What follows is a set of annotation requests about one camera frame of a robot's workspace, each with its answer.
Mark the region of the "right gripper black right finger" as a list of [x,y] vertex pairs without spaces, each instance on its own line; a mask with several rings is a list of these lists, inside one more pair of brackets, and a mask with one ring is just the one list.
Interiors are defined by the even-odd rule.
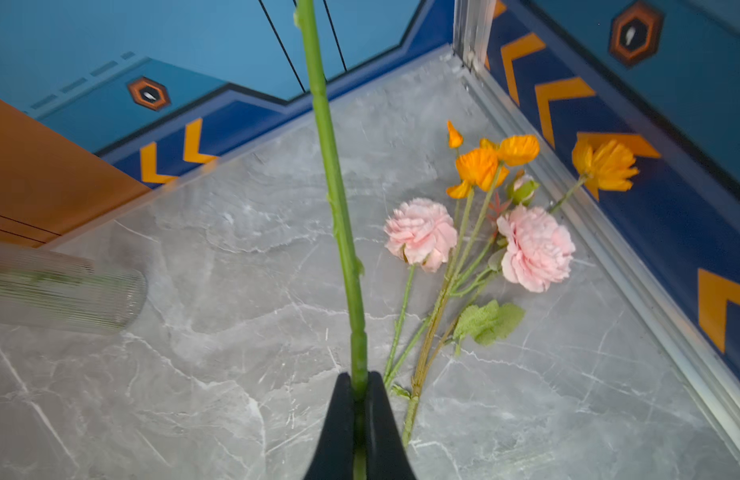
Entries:
[[364,405],[367,478],[416,480],[379,372],[369,373]]

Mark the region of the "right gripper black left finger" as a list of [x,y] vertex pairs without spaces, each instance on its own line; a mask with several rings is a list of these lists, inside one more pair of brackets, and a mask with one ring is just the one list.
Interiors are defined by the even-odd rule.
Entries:
[[335,383],[317,447],[305,480],[351,480],[354,466],[356,404],[348,373]]

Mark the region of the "pink peony flower stem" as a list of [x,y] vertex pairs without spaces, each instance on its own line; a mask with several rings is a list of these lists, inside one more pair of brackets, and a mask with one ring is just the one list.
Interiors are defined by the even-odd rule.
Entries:
[[[524,171],[510,182],[499,183],[485,219],[494,228],[487,250],[453,276],[452,297],[476,297],[479,289],[498,277],[531,293],[544,293],[570,277],[577,247],[552,213],[532,204],[539,186]],[[425,198],[405,202],[387,220],[384,231],[387,250],[408,265],[410,278],[417,271],[435,273],[456,264],[461,238],[441,203]],[[506,339],[524,316],[522,308],[510,303],[471,303],[457,316],[444,341],[460,345],[470,338],[489,346]]]

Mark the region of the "orange gerbera with leaf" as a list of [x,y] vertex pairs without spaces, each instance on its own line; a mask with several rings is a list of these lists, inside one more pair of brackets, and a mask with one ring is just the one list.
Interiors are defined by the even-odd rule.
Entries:
[[302,33],[312,95],[313,111],[328,188],[328,202],[333,218],[333,236],[336,240],[344,278],[350,325],[351,370],[339,379],[351,385],[351,422],[347,425],[352,437],[346,441],[349,448],[349,477],[367,479],[367,452],[365,446],[365,397],[368,386],[368,351],[365,331],[365,312],[360,285],[360,261],[356,255],[349,208],[346,200],[337,143],[327,94],[322,54],[314,5],[311,1],[296,3],[295,22]]

